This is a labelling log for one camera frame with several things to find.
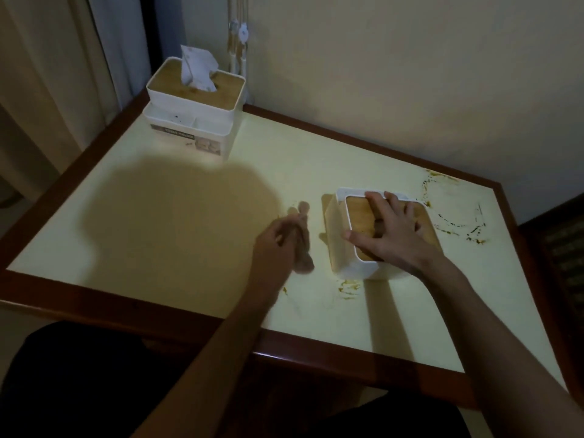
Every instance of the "dark trousers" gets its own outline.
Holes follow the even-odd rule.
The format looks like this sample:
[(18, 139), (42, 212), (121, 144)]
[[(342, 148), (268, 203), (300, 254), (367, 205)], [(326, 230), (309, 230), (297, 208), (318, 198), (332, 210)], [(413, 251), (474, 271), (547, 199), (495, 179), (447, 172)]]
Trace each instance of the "dark trousers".
[[(0, 436), (128, 437), (179, 374), (139, 337), (58, 322), (25, 341), (0, 391)], [(307, 436), (470, 438), (458, 409), (405, 391), (390, 391), (317, 424)]]

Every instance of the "wooden table edge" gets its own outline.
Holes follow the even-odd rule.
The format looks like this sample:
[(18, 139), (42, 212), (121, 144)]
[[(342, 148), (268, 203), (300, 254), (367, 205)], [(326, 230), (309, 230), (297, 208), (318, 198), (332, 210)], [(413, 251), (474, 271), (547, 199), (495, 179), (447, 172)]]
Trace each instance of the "wooden table edge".
[[(6, 269), (134, 123), (148, 101), (148, 94), (143, 90), (0, 240), (0, 302), (38, 316), (67, 319), (149, 338), (202, 345), (211, 337), (220, 319)], [(533, 260), (517, 230), (499, 183), (259, 107), (245, 105), (244, 111), (493, 188), (568, 389), (579, 398), (583, 393), (582, 388), (577, 384), (577, 379), (573, 378), (574, 369), (562, 336), (553, 314), (546, 306), (545, 293), (541, 289)], [(461, 407), (477, 408), (470, 380), (460, 372), (265, 329), (253, 353), (294, 368), (349, 378), (372, 387), (411, 388)]]

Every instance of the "white tabletop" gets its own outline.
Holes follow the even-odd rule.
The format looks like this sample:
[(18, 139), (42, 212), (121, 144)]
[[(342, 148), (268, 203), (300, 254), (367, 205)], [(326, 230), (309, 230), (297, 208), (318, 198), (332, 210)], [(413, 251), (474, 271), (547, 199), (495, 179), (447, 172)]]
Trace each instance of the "white tabletop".
[(225, 317), (255, 236), (305, 200), (316, 269), (290, 277), (265, 327), (463, 371), (417, 279), (347, 283), (331, 271), (328, 196), (402, 192), (430, 202), (445, 254), (564, 384), (492, 189), (250, 114), (225, 163), (177, 138), (139, 117), (9, 269)]

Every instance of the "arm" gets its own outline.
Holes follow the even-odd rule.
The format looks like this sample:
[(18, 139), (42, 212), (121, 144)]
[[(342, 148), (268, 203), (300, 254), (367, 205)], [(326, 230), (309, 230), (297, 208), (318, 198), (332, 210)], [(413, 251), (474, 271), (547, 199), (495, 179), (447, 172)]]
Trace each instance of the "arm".
[(464, 274), (418, 236), (413, 209), (398, 199), (368, 193), (383, 216), (385, 233), (345, 238), (420, 278), (434, 298), (471, 378), (477, 401), (495, 436), (576, 437), (584, 413), (545, 368), (472, 289)]
[[(298, 215), (275, 220), (253, 249), (246, 291), (175, 386), (132, 435), (213, 437), (267, 311), (294, 263)], [(281, 241), (281, 234), (287, 233)]]

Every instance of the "small square container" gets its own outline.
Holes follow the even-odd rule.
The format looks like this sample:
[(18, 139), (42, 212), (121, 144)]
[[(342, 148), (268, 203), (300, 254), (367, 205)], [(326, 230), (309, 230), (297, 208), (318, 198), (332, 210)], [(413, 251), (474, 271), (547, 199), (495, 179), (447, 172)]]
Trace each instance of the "small square container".
[(211, 77), (217, 91), (205, 92), (183, 86), (181, 68), (181, 58), (169, 57), (152, 76), (144, 117), (154, 130), (183, 139), (184, 146), (227, 159), (241, 123), (245, 78), (217, 71)]
[[(341, 237), (347, 229), (367, 233), (370, 236), (374, 234), (377, 218), (365, 198), (365, 192), (365, 189), (341, 187), (326, 207), (326, 239), (332, 270), (344, 280), (389, 280), (407, 276), (406, 272), (388, 263), (376, 261)], [(414, 216), (423, 227), (423, 238), (441, 250), (426, 206), (405, 194), (395, 192), (394, 194), (403, 205), (407, 202), (416, 203)]]

